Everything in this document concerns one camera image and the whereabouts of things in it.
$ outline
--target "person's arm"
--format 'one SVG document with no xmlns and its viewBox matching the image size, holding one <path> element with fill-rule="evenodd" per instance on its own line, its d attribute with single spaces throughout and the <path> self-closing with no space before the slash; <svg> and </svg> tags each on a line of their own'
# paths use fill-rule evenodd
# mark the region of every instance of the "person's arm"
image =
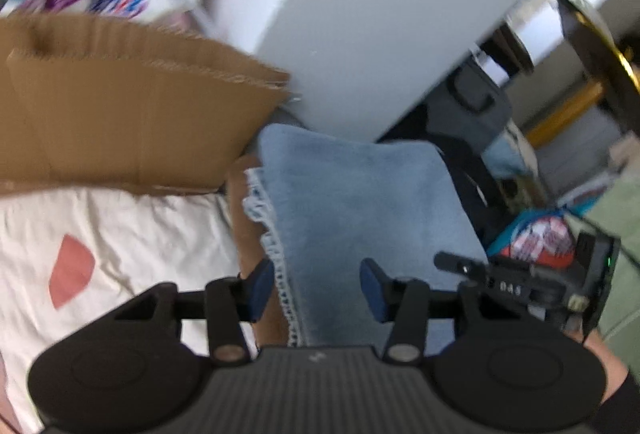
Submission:
<svg viewBox="0 0 640 434">
<path fill-rule="evenodd" d="M 598 434 L 636 434 L 640 431 L 640 389 L 628 367 L 606 346 L 597 331 L 584 343 L 607 375 L 602 404 L 590 425 Z"/>
<path fill-rule="evenodd" d="M 591 332 L 583 345 L 598 357 L 607 374 L 607 388 L 602 397 L 602 403 L 604 403 L 622 386 L 629 374 L 629 369 L 611 352 L 597 331 Z"/>
</svg>

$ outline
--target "black sleeve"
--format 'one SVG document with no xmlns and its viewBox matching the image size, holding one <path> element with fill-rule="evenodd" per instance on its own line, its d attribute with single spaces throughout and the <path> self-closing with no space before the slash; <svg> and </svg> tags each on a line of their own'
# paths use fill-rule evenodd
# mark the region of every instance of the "black sleeve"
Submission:
<svg viewBox="0 0 640 434">
<path fill-rule="evenodd" d="M 640 432 L 640 389 L 631 376 L 603 403 L 590 422 L 598 434 L 637 434 Z"/>
</svg>

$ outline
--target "blue grip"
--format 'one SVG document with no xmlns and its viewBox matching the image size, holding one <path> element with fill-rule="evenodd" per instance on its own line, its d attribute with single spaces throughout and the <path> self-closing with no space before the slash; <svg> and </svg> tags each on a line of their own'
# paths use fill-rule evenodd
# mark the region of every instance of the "blue grip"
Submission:
<svg viewBox="0 0 640 434">
<path fill-rule="evenodd" d="M 249 277 L 251 281 L 250 300 L 248 303 L 250 322 L 260 320 L 264 309 L 267 307 L 267 302 L 273 291 L 274 274 L 273 262 L 264 259 Z"/>
<path fill-rule="evenodd" d="M 365 259 L 360 263 L 360 289 L 367 300 L 373 318 L 384 324 L 391 319 L 383 289 L 386 276 L 383 275 L 383 279 L 380 273 L 376 273 L 377 271 L 382 272 L 371 259 Z"/>
</svg>

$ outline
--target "gray fabric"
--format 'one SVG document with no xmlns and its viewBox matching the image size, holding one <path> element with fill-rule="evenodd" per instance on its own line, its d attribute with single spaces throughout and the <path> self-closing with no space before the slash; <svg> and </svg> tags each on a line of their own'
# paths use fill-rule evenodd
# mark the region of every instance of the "gray fabric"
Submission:
<svg viewBox="0 0 640 434">
<path fill-rule="evenodd" d="M 262 243 L 292 344 L 372 344 L 390 326 L 374 322 L 358 270 L 371 257 L 391 277 L 418 277 L 454 290 L 461 278 L 438 271 L 450 251 L 486 260 L 446 166 L 428 143 L 350 143 L 271 125 L 259 137 L 261 169 L 248 171 L 245 211 L 263 222 Z M 433 322 L 428 353 L 453 340 L 450 321 Z"/>
<path fill-rule="evenodd" d="M 507 95 L 472 57 L 434 88 L 423 103 L 429 108 L 427 132 L 460 138 L 476 154 L 481 154 L 511 119 Z"/>
</svg>

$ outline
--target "round black pad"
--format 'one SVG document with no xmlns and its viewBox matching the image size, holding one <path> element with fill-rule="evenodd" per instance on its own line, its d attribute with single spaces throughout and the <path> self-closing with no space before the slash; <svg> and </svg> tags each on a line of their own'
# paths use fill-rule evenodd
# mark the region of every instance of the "round black pad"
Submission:
<svg viewBox="0 0 640 434">
<path fill-rule="evenodd" d="M 29 373 L 43 420 L 82 434 L 146 430 L 174 416 L 193 396 L 200 361 L 175 340 L 62 342 Z"/>
<path fill-rule="evenodd" d="M 451 344 L 434 361 L 436 390 L 463 415 L 508 432 L 555 432 L 590 418 L 606 385 L 598 359 L 568 338 L 531 338 L 528 327 L 492 325 Z"/>
</svg>

